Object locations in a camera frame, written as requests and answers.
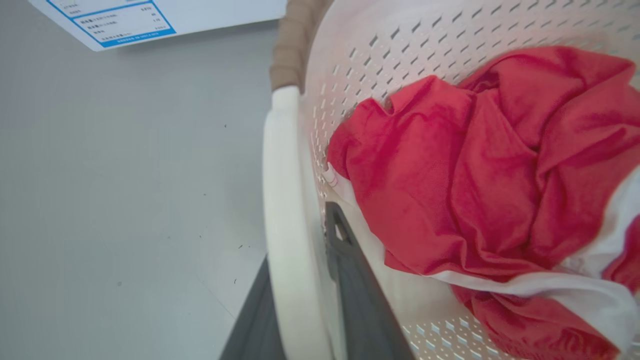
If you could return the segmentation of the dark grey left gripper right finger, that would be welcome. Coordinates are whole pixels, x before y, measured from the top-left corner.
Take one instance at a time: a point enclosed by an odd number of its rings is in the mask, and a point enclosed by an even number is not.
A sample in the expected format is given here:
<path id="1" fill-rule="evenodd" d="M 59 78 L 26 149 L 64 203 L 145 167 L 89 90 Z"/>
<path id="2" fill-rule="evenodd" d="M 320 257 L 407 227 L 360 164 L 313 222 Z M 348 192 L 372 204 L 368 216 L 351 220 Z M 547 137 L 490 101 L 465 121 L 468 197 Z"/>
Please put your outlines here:
<path id="1" fill-rule="evenodd" d="M 337 285 L 342 338 L 348 360 L 413 360 L 390 303 L 336 202 L 326 202 L 326 253 Z"/>

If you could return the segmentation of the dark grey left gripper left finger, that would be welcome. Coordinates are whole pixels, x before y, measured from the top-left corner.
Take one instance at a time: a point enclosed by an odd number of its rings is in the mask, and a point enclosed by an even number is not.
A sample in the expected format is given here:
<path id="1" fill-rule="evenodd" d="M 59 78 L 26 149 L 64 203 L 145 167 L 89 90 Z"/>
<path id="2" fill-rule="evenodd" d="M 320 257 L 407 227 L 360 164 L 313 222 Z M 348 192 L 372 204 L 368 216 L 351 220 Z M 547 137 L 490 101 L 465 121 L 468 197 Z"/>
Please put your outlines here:
<path id="1" fill-rule="evenodd" d="M 275 311 L 267 257 L 260 265 L 220 359 L 286 359 Z"/>

